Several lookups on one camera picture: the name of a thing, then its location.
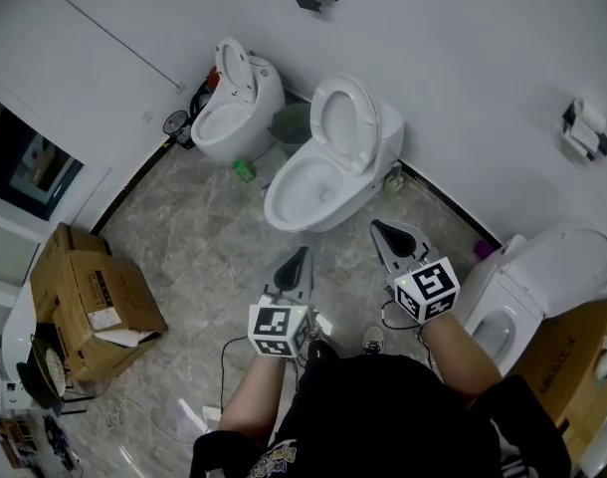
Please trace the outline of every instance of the person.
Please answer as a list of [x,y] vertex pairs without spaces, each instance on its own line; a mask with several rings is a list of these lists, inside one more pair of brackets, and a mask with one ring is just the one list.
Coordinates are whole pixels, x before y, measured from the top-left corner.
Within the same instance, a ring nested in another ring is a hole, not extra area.
[[270,476],[569,476],[561,435],[524,380],[496,365],[450,314],[425,324],[442,381],[383,353],[370,328],[363,355],[340,359],[325,339],[307,363],[274,442],[286,362],[255,356],[222,413],[195,442],[191,478]]

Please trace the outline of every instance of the black sleeve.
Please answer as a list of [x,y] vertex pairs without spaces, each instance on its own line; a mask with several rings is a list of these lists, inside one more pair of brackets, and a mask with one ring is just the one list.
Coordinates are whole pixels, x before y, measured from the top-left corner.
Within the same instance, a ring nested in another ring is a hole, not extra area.
[[190,478],[204,478],[207,471],[223,469],[226,478],[245,478],[262,451],[245,435],[218,430],[201,436],[193,445]]
[[491,419],[540,478],[570,476],[571,459],[562,435],[521,376],[488,389],[474,402],[472,413]]

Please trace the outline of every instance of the toilet lid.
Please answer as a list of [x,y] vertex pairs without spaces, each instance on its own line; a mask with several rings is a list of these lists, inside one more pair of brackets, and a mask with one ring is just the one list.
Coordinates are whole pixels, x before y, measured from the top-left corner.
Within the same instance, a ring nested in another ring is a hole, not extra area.
[[215,48],[215,66],[220,83],[236,91],[247,103],[255,102],[255,78],[248,55],[232,37],[225,37]]
[[376,153],[379,119],[371,95],[350,75],[326,78],[314,91],[312,136],[346,170],[358,175]]
[[500,268],[555,317],[606,287],[607,236],[588,223],[560,225],[506,255]]

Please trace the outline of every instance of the purple object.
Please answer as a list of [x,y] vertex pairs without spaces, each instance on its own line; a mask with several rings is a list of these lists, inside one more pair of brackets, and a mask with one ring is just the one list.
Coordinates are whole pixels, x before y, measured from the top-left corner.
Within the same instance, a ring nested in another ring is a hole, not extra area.
[[474,254],[481,260],[485,260],[495,251],[494,247],[487,241],[479,241],[474,245]]

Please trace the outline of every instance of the cardboard box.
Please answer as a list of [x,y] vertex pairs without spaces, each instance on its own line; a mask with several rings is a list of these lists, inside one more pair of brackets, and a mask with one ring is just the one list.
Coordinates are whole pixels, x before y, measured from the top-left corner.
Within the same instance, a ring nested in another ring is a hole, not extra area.
[[576,463],[607,417],[607,381],[595,366],[607,336],[607,300],[544,321],[509,374],[522,375],[562,431]]
[[43,253],[30,274],[34,310],[38,323],[50,323],[58,306],[54,278],[58,274],[63,257],[72,250],[89,250],[111,254],[107,242],[101,237],[60,223],[45,243]]
[[56,290],[54,324],[76,380],[117,377],[166,331],[142,272],[131,263],[71,251]]

